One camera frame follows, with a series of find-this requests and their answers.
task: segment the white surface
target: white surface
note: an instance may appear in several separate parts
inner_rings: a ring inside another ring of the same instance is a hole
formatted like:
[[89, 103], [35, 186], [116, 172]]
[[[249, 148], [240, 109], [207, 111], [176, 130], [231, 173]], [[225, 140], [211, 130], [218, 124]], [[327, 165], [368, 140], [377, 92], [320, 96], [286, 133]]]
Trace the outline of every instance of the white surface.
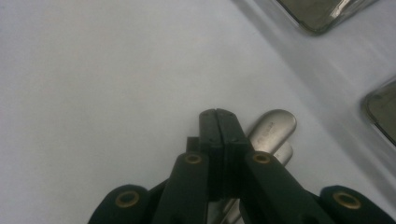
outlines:
[[213, 107], [245, 130], [289, 110], [296, 179], [396, 218], [395, 152], [360, 112], [396, 74], [395, 10], [312, 37], [266, 1], [0, 2], [0, 223], [86, 223], [115, 187], [154, 187]]

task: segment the metal object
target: metal object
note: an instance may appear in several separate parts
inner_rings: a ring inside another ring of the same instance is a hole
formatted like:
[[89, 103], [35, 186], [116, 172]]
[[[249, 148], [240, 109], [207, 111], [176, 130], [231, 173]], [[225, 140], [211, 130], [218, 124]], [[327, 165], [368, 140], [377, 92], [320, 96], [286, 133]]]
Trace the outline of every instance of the metal object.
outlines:
[[371, 92], [363, 101], [369, 120], [396, 146], [396, 78]]
[[256, 151], [274, 154], [291, 136], [297, 126], [296, 118], [286, 110], [265, 113], [248, 138]]
[[[286, 140], [293, 134], [297, 126], [296, 118], [288, 111], [276, 109], [271, 110], [259, 119], [249, 140], [256, 151], [274, 154], [283, 165], [291, 159], [293, 154], [291, 145]], [[215, 224], [234, 224], [241, 217], [239, 213], [239, 200], [232, 199], [226, 203], [223, 212], [215, 219]]]
[[[168, 180], [150, 191], [133, 185], [112, 190], [89, 224], [205, 224], [207, 203], [217, 198], [240, 198], [246, 224], [334, 224], [335, 220], [396, 224], [352, 189], [329, 187], [320, 197], [307, 192], [273, 155], [253, 149], [233, 113], [221, 109], [204, 113], [207, 116], [200, 116], [199, 139], [190, 138], [187, 152], [177, 157]], [[200, 162], [189, 162], [197, 158]], [[260, 162], [265, 158], [269, 162]], [[219, 191], [210, 189], [214, 187], [210, 176], [220, 178]], [[139, 200], [126, 208], [117, 206], [114, 202], [127, 191], [135, 191]], [[333, 197], [338, 191], [359, 200], [361, 208], [348, 209], [338, 203]]]
[[376, 0], [276, 0], [299, 25], [322, 34]]

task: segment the brass rivet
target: brass rivet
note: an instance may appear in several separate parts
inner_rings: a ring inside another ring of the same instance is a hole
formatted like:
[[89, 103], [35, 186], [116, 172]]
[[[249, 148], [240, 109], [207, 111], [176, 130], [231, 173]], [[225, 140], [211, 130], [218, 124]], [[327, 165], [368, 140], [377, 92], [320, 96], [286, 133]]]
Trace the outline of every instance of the brass rivet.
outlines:
[[359, 201], [356, 197], [345, 193], [343, 191], [335, 192], [332, 197], [335, 199], [336, 202], [343, 205], [349, 209], [360, 209], [361, 208], [361, 201]]
[[116, 206], [127, 208], [134, 206], [139, 202], [139, 194], [134, 190], [124, 191], [116, 198]]
[[268, 163], [271, 161], [271, 159], [265, 154], [254, 154], [253, 160], [258, 163], [262, 163], [262, 164], [265, 164], [265, 163]]
[[184, 161], [189, 163], [189, 164], [197, 164], [202, 161], [202, 158], [198, 155], [188, 155], [184, 158]]

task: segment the white table surface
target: white table surface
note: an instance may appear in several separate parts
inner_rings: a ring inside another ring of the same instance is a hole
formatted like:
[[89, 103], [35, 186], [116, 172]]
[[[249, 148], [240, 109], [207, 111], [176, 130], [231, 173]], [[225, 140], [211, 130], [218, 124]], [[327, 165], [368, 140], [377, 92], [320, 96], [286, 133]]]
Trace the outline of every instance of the white table surface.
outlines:
[[396, 75], [396, 1], [308, 36], [270, 1], [0, 2], [0, 223], [87, 223], [114, 188], [170, 175], [198, 115], [298, 120], [288, 170], [396, 218], [395, 149], [361, 114]]

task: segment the screw hole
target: screw hole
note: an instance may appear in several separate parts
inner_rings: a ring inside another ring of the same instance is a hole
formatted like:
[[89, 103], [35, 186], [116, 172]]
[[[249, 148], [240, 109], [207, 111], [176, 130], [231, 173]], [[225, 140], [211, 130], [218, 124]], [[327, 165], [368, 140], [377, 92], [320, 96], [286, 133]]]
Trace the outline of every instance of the screw hole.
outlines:
[[267, 155], [265, 155], [265, 154], [255, 154], [255, 155], [253, 156], [253, 160], [254, 160], [255, 162], [263, 163], [263, 164], [268, 163], [268, 162], [271, 161], [271, 159], [270, 159]]
[[202, 161], [202, 158], [198, 155], [188, 155], [184, 160], [189, 164], [197, 164]]
[[139, 202], [139, 194], [134, 190], [124, 191], [116, 198], [116, 206], [120, 208], [132, 207]]
[[349, 209], [359, 209], [361, 208], [361, 201], [359, 201], [354, 196], [345, 193], [343, 191], [335, 192], [332, 197], [335, 199], [336, 202], [343, 205]]

